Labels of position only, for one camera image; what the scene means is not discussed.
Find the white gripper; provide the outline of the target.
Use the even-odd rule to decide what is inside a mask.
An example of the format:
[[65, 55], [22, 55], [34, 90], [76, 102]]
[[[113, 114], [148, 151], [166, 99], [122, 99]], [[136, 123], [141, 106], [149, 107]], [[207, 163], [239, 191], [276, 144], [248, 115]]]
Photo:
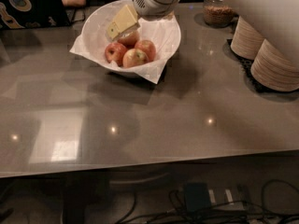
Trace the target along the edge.
[[134, 5], [125, 5], [115, 15], [107, 27], [107, 37], [117, 40], [140, 27], [138, 14], [141, 17], [164, 17], [168, 15], [179, 0], [132, 0]]

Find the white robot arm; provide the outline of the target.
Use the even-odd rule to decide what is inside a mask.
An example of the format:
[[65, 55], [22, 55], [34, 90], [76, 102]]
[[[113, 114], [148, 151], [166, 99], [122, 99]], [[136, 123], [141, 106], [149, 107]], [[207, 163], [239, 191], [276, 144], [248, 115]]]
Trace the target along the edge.
[[[114, 40], [138, 28], [138, 20], [165, 18], [179, 0], [132, 0], [107, 26]], [[293, 64], [299, 63], [299, 0], [223, 0]]]

